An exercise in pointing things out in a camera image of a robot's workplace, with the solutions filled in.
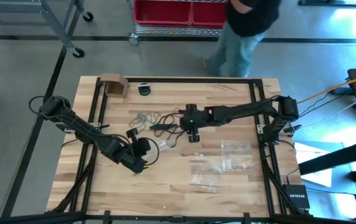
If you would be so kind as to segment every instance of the blue jeans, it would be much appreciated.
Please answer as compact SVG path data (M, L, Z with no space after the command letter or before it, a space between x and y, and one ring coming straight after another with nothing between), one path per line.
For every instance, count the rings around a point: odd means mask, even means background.
M208 72L214 76L247 77L251 55L264 36L262 33L252 37L240 37L226 22L218 39L217 51L204 61Z

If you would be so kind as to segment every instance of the yellow cable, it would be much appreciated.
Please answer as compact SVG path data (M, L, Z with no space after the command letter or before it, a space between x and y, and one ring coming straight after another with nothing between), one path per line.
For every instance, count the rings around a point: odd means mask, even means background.
M347 82L344 82L344 83L341 83L341 84L338 84L338 85L336 85L336 86L333 86L332 88L328 88L328 89L325 90L325 91L322 91L322 92L320 92L320 93L318 93L318 94L315 94L315 95L313 95L313 96L311 96L311 97L308 97L308 98L306 98L305 100L301 100L300 102L298 102L298 104L303 103L303 102L305 102L305 101L308 101L308 100L310 100L310 99L313 99L313 98L315 98L315 97L317 97L317 96L319 96L319 95L321 95L321 94L323 94L323 93L327 93L328 91L335 90L335 89L338 88L338 87L342 87L342 86L344 86L344 85L346 85L346 84L351 84L351 83L354 83L354 82L356 82L356 79L350 80L350 81L347 81Z

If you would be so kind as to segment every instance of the black floor stripe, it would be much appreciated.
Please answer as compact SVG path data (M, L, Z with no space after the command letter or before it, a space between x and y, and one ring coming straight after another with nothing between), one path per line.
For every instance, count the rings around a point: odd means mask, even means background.
M218 37L173 37L173 36L147 36L139 37L140 41L197 41L215 42ZM59 40L52 35L0 35L0 40ZM72 41L127 41L128 36L73 36ZM264 38L264 43L287 44L356 44L356 39L341 38Z
M79 17L80 17L80 13L78 10L76 10L76 12L74 13L73 19L72 19L72 23L71 23L68 33L67 33L70 37L74 33L74 30L77 25L77 21L78 21ZM63 46L59 53L59 57L58 57L56 66L54 68L54 72L53 72L51 79L49 81L47 91L45 92L44 100L49 98L50 96L52 96L52 94L55 90L55 86L56 86L60 71L62 69L62 65L65 61L66 53L67 53L67 49L66 49L66 47ZM15 179L13 181L11 191L9 192L9 195L7 196L6 202L4 204L4 208L1 213L2 218L11 216L11 213L15 206L17 196L19 195L19 191L22 187L24 176L25 176L27 168L29 166L29 163L30 163L30 160L31 160L34 148L35 148L35 144L38 140L43 122L44 122L44 120L40 116L36 117L33 127L30 131L29 139L26 144L26 148L23 153L21 163L19 165Z

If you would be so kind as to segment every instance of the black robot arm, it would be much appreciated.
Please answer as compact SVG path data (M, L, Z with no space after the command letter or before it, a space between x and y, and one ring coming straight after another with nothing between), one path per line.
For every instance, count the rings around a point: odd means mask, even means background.
M278 102L278 110L273 108L273 102ZM180 119L180 128L187 132L190 142L199 142L199 128L207 126L221 126L228 124L234 119L267 114L274 118L270 125L263 128L263 142L265 144L279 144L279 132L286 123L298 119L298 109L296 100L285 96L274 96L269 99L238 105L208 106L203 111L199 111L196 105L186 105L185 110L180 110L183 114Z
M141 157L150 150L149 142L145 139L136 140L136 129L129 130L128 135L134 141L132 145L110 134L102 134L92 125L78 117L70 108L67 99L61 96L51 96L39 110L39 114L52 122L61 122L75 131L77 139L84 143L95 144L101 153L119 164L140 173L144 169L145 161Z

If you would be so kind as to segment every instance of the clear plastic bag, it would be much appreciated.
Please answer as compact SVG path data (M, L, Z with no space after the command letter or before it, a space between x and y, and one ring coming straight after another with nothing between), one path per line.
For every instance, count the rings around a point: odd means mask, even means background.
M159 150L160 152L166 150L166 149L170 149L170 146L168 145L168 141L166 139L163 139L163 138L157 138L154 140L157 145L159 146ZM151 150L149 150L145 156L142 157L142 159L146 160L150 157L153 157L153 156L156 156L157 155L157 148L156 146L149 142L150 145L151 145Z
M222 170L244 171L253 169L253 152L248 141L221 141Z
M221 163L196 153L192 163L189 184L198 191L215 193L221 179Z

